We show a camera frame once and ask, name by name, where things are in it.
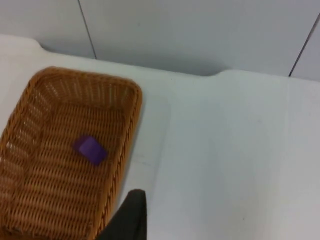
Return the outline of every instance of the wicker basket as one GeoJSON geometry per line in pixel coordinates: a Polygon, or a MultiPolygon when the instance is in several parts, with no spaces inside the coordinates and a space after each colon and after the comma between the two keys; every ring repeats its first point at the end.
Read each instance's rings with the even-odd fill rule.
{"type": "Polygon", "coordinates": [[[120,77],[33,76],[0,139],[0,239],[93,240],[111,217],[141,103],[120,77]],[[99,166],[72,149],[81,135],[107,149],[99,166]]]}

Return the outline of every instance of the white table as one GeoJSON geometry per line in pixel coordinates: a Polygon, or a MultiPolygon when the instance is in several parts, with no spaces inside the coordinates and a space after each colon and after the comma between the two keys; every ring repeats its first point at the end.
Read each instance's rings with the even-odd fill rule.
{"type": "Polygon", "coordinates": [[[121,199],[142,188],[150,240],[320,239],[320,84],[200,77],[50,53],[0,36],[0,128],[47,66],[134,79],[144,104],[121,199]]]}

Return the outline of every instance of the purple sponge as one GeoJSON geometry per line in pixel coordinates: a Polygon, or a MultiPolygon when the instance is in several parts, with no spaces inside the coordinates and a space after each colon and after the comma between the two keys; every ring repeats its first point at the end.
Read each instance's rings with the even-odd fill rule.
{"type": "Polygon", "coordinates": [[[74,150],[85,156],[93,165],[99,165],[108,155],[93,136],[81,136],[73,144],[74,150]]]}

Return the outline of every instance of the white wall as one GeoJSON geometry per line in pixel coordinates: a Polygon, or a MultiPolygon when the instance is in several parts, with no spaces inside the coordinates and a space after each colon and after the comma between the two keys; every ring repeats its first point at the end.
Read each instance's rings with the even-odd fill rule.
{"type": "Polygon", "coordinates": [[[292,77],[320,82],[320,23],[318,22],[311,38],[297,62],[292,77]]]}
{"type": "Polygon", "coordinates": [[[53,52],[95,57],[77,0],[0,0],[0,33],[36,39],[53,52]]]}
{"type": "Polygon", "coordinates": [[[288,76],[319,0],[80,0],[98,59],[288,76]]]}

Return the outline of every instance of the white surface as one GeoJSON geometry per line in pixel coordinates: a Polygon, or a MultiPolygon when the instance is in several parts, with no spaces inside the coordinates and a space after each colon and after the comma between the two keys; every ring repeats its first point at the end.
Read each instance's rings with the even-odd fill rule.
{"type": "Polygon", "coordinates": [[[146,191],[148,239],[320,238],[318,82],[236,70],[198,77],[48,53],[23,38],[0,44],[2,129],[28,79],[47,66],[141,86],[121,198],[146,191]]]}
{"type": "Polygon", "coordinates": [[[0,0],[0,34],[36,39],[50,51],[95,58],[77,0],[0,0]]]}
{"type": "Polygon", "coordinates": [[[320,23],[305,46],[292,76],[320,82],[320,23]]]}
{"type": "Polygon", "coordinates": [[[98,59],[212,75],[288,76],[319,0],[80,0],[98,59]]]}

